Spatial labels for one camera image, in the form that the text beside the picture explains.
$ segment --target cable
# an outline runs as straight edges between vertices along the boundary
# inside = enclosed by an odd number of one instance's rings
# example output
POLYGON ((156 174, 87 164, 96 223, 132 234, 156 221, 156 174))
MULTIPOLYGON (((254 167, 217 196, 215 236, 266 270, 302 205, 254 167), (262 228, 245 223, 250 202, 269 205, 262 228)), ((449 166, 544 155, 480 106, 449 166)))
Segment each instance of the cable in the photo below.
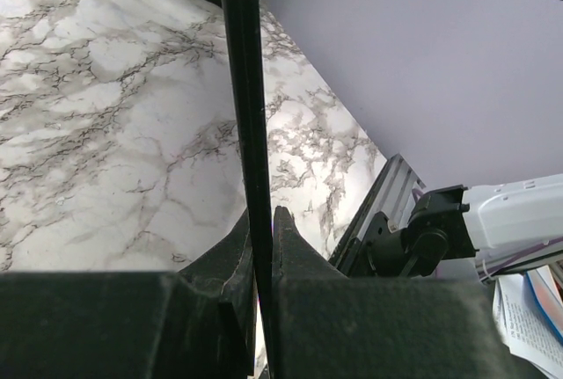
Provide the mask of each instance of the cable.
POLYGON ((548 259, 548 258, 552 258, 554 256, 559 256, 560 254, 563 254, 563 250, 555 251, 553 253, 541 256, 539 258, 526 260, 525 262, 516 263, 512 266, 504 267, 504 268, 500 269, 499 271, 497 271, 497 274, 499 274, 499 275, 509 275, 509 274, 512 274, 512 273, 520 273, 520 271, 517 270, 519 267, 527 266, 527 265, 530 265, 534 262, 539 262, 543 259, 548 259))
POLYGON ((419 190, 418 188, 414 188, 413 189, 413 198, 414 198, 414 203, 418 203, 418 201, 420 200, 420 198, 424 195, 424 192, 422 190, 419 190))
POLYGON ((417 255, 412 254, 409 260, 407 260, 407 262, 405 263, 405 266, 403 267, 403 270, 401 271, 399 276, 408 276, 409 273, 413 270, 413 267, 418 259, 419 257, 417 255))
POLYGON ((491 280, 491 274, 486 270, 486 265, 485 265, 485 260, 481 260, 481 265, 483 266, 483 272, 485 273, 485 278, 484 280, 491 280))
MULTIPOLYGON (((546 246, 548 245, 553 245, 553 244, 557 244, 557 243, 563 243, 563 237, 560 238, 555 238, 553 240, 550 240, 547 242, 547 244, 544 243, 539 243, 536 245, 533 245, 527 249, 524 249, 522 251, 519 251, 517 254, 515 254, 514 256, 512 256, 511 258, 505 260, 504 262, 500 263, 499 265, 490 268, 489 270, 489 275, 488 276, 494 276, 496 275, 499 271, 505 269, 505 268, 512 268, 514 266, 511 266, 512 263, 516 262, 517 260, 520 260, 522 258, 525 258, 526 256, 530 256, 531 254, 534 254, 536 251, 540 251, 543 250, 546 246)), ((548 254, 548 255, 544 255, 541 258, 536 258, 538 260, 544 259, 545 257, 549 257, 552 256, 552 254, 548 254)), ((525 262, 521 262, 520 264, 518 264, 519 266, 522 265, 528 265, 530 263, 530 260, 526 260, 525 262)), ((480 275, 479 278, 482 280, 485 278, 485 276, 480 275)))
MULTIPOLYGON (((541 250, 538 250, 535 253, 532 253, 529 256, 526 256, 523 260, 519 260, 519 264, 520 264, 519 266, 528 264, 529 260, 532 259, 532 258, 552 259, 552 255, 555 252, 560 251, 560 250, 563 250, 563 242, 562 243, 552 242, 552 245, 545 245, 541 250)), ((489 266, 498 267, 498 266, 504 264, 505 262, 507 262, 512 257, 514 257, 516 254, 520 254, 523 251, 530 251, 530 245, 528 244, 527 246, 526 245, 525 246, 519 246, 517 248, 514 248, 513 250, 507 249, 507 250, 503 251, 501 253, 501 255, 498 255, 498 256, 494 256, 493 254, 490 254, 490 252, 487 251, 487 250, 480 251, 478 256, 477 256, 477 259, 476 259, 476 266, 479 266, 479 262, 484 259, 489 266)))

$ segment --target paper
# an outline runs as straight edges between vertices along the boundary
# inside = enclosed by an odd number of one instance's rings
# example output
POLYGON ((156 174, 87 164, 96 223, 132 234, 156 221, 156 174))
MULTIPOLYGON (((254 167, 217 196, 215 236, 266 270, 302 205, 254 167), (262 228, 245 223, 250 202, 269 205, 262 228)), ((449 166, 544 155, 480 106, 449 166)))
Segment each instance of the paper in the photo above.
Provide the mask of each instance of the paper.
POLYGON ((537 306, 524 276, 498 279, 493 314, 502 340, 513 355, 532 362, 548 377, 563 379, 563 346, 537 306))

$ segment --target black cable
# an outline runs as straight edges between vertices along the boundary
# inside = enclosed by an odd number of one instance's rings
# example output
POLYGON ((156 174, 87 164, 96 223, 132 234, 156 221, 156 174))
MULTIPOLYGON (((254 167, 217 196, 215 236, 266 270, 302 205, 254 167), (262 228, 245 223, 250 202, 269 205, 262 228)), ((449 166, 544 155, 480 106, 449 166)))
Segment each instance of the black cable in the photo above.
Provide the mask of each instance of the black cable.
POLYGON ((502 269, 500 269, 498 272, 495 272, 493 276, 497 276, 497 275, 510 275, 512 273, 522 273, 522 272, 526 272, 529 269, 518 269, 518 267, 522 267, 522 266, 526 266, 529 265, 530 263, 534 263, 534 262, 538 262, 542 259, 547 259, 550 258, 552 256, 557 256, 558 254, 563 254, 563 250, 559 250, 556 251, 554 253, 549 253, 549 254, 545 254, 543 256, 538 256, 534 259, 528 259, 528 260, 524 260, 524 262, 520 262, 520 263, 515 263, 514 265, 510 265, 507 267, 503 267, 502 269))

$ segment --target black pole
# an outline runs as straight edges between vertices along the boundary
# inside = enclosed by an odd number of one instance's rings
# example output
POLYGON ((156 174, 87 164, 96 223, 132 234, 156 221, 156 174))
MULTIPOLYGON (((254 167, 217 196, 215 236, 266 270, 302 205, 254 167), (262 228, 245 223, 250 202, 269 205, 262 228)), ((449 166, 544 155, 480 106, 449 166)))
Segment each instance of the black pole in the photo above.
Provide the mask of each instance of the black pole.
POLYGON ((272 313, 272 212, 267 164, 259 0, 222 0, 238 140, 254 255, 254 271, 270 372, 274 357, 272 313))

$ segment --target white marble countertop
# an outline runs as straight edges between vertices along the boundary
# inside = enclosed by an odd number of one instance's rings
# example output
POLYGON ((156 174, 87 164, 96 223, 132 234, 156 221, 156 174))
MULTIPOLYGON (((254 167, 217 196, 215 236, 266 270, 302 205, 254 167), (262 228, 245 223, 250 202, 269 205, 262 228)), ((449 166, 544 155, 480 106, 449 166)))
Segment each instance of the white marble countertop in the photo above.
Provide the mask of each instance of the white marble countertop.
MULTIPOLYGON (((180 269, 245 208, 222 11, 0 0, 0 270, 180 269)), ((385 159, 262 17, 272 206, 328 256, 385 159)))

